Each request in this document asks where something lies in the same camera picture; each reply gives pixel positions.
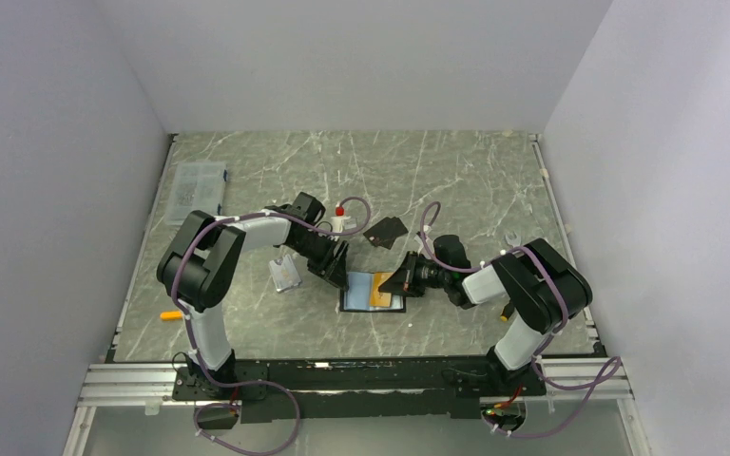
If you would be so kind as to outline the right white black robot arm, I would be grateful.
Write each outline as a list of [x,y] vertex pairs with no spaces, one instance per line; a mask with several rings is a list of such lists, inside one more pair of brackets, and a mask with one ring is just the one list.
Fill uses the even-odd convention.
[[438,237],[432,251],[409,252],[381,294],[421,297],[428,289],[446,293],[461,309],[505,297],[515,311],[506,334],[489,349],[486,381],[491,390],[508,394],[548,338],[588,306],[593,294],[586,279],[546,240],[537,238],[480,266],[472,266],[456,235]]

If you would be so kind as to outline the black card sleeve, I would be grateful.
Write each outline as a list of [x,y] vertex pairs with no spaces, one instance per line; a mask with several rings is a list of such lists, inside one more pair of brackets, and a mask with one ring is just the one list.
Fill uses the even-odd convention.
[[391,250],[394,243],[408,234],[408,228],[398,217],[386,217],[363,233],[363,236],[374,246]]

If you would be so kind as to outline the clear plastic screw box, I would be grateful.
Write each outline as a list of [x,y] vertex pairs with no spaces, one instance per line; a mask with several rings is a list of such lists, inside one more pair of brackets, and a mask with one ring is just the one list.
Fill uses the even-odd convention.
[[193,211],[213,216],[222,214],[228,170],[222,161],[193,161],[180,163],[170,189],[163,222],[176,226]]

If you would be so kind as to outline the black leather card holder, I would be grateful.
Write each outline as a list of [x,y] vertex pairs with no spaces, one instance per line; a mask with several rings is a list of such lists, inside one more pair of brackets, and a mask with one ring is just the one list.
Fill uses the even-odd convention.
[[378,288],[392,273],[349,272],[348,290],[339,294],[338,310],[342,313],[405,313],[406,299],[397,294],[383,293]]

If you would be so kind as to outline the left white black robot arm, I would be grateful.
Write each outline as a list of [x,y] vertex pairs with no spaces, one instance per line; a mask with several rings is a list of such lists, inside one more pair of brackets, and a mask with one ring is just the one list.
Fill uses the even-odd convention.
[[305,258],[308,271],[341,291],[349,288],[349,244],[319,227],[324,205],[301,192],[290,204],[221,218],[190,212],[165,250],[156,271],[175,305],[184,313],[198,387],[213,399],[235,386],[235,354],[224,328],[221,303],[229,292],[242,254],[285,246]]

